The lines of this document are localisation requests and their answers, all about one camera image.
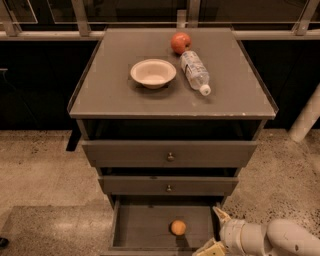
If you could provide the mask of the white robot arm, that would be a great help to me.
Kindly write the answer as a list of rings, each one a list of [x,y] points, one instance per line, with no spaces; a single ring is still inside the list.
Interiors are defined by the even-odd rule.
[[[216,206],[213,211],[220,240],[209,239],[192,256],[320,256],[320,239],[290,220],[261,225],[233,219]]]

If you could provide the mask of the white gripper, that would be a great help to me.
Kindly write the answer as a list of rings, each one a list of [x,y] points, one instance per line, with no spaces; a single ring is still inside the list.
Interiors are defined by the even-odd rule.
[[[221,226],[219,235],[223,244],[215,238],[211,238],[201,248],[197,249],[192,256],[225,256],[226,250],[230,255],[244,256],[241,232],[245,221],[231,219],[228,213],[217,206],[213,207],[213,211],[219,219]]]

